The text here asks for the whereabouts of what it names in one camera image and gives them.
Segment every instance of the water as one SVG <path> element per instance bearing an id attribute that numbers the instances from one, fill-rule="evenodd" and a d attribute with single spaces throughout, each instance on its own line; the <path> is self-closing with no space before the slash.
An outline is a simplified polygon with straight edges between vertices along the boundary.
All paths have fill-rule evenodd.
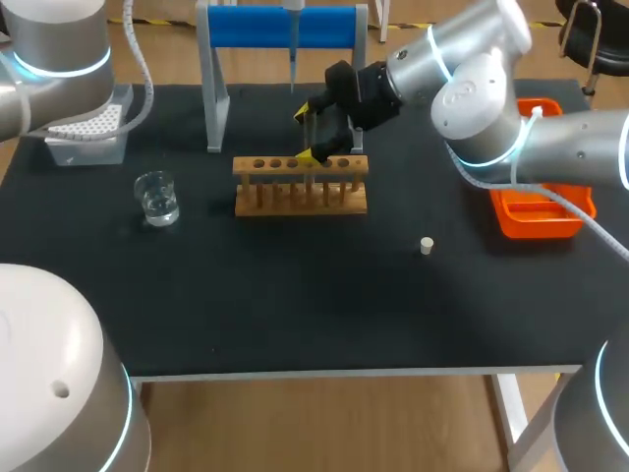
<path id="1" fill-rule="evenodd" d="M 144 192 L 142 205 L 146 221 L 153 226 L 168 226 L 179 218 L 179 206 L 175 193 L 162 188 L 161 192 Z"/>

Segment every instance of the wooden test tube rack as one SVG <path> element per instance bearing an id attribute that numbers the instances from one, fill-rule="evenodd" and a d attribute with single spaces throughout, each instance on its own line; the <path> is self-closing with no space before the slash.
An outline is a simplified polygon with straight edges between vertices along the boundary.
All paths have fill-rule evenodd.
<path id="1" fill-rule="evenodd" d="M 366 155 L 333 155 L 323 164 L 295 157 L 234 157 L 233 172 L 241 181 L 236 216 L 367 213 Z M 317 182 L 316 176 L 329 177 Z"/>

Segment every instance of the black table surface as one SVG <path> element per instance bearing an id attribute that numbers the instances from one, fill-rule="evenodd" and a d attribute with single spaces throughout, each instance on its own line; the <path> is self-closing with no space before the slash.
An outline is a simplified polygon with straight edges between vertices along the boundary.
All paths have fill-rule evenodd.
<path id="1" fill-rule="evenodd" d="M 366 135 L 369 214 L 235 218 L 232 157 L 302 150 L 292 114 L 320 88 L 230 87 L 221 154 L 205 151 L 195 86 L 157 88 L 123 165 L 59 168 L 41 140 L 22 139 L 0 189 L 0 261 L 77 287 L 133 376 L 573 365 L 627 316 L 627 267 L 590 230 L 502 236 L 428 109 Z M 517 90 L 587 108 L 572 81 Z M 174 175 L 181 206 L 159 231 L 133 195 L 157 169 Z M 599 221 L 629 235 L 629 199 L 594 198 Z"/>

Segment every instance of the orange container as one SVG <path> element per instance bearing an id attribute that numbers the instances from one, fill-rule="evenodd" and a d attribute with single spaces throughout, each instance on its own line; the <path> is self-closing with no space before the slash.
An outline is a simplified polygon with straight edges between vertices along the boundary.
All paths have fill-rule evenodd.
<path id="1" fill-rule="evenodd" d="M 521 98 L 520 113 L 531 116 L 533 108 L 541 106 L 543 116 L 561 115 L 559 104 L 549 98 Z M 592 201 L 592 189 L 575 185 L 543 184 L 582 209 L 592 218 L 597 209 Z M 491 201 L 500 228 L 511 239 L 571 238 L 581 229 L 583 221 L 560 204 L 539 195 L 514 190 L 491 190 Z"/>

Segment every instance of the wooden floor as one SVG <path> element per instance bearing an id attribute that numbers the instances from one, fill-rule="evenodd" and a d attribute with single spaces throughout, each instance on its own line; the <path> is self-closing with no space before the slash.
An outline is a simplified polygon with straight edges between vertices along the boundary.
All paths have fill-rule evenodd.
<path id="1" fill-rule="evenodd" d="M 144 17 L 189 19 L 190 0 L 138 0 Z M 120 17 L 120 0 L 109 1 Z M 351 4 L 349 0 L 308 4 Z M 392 0 L 392 23 L 438 22 L 466 0 Z M 521 0 L 530 21 L 562 21 L 553 0 Z M 158 84 L 198 84 L 195 33 L 138 27 Z M 139 82 L 122 28 L 110 28 L 119 82 Z M 369 60 L 423 34 L 391 30 L 386 44 L 370 37 Z M 558 29 L 533 29 L 534 49 L 518 77 L 580 78 L 585 72 L 557 57 Z M 321 82 L 338 52 L 300 51 L 298 82 Z M 286 51 L 223 50 L 228 82 L 287 82 Z M 629 104 L 629 82 L 603 78 L 595 106 Z M 0 147 L 0 175 L 15 143 Z M 529 415 L 552 389 L 552 375 L 519 377 Z M 492 395 L 481 377 L 168 383 L 149 404 L 154 456 L 151 472 L 498 472 L 504 450 L 492 414 Z M 539 472 L 558 470 L 552 454 Z"/>

